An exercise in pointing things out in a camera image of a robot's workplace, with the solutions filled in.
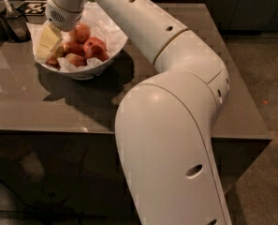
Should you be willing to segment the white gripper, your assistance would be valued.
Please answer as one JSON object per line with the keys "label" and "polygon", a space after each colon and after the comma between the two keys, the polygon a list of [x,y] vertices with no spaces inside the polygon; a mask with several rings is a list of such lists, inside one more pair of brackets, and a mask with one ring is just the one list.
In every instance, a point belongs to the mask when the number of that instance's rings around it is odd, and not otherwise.
{"label": "white gripper", "polygon": [[47,0],[46,18],[50,23],[44,24],[37,35],[37,61],[47,61],[51,57],[62,41],[61,30],[72,30],[79,22],[81,14],[82,9],[71,11],[59,7],[53,0]]}

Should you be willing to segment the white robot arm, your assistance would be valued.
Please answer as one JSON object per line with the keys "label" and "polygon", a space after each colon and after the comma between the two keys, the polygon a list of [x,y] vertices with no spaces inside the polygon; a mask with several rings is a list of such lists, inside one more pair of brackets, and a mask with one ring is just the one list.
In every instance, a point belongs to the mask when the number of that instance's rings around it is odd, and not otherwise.
{"label": "white robot arm", "polygon": [[[223,60],[151,0],[95,0],[154,65],[122,99],[119,158],[141,225],[232,225],[212,151],[226,104]],[[54,30],[69,31],[86,0],[47,0]]]}

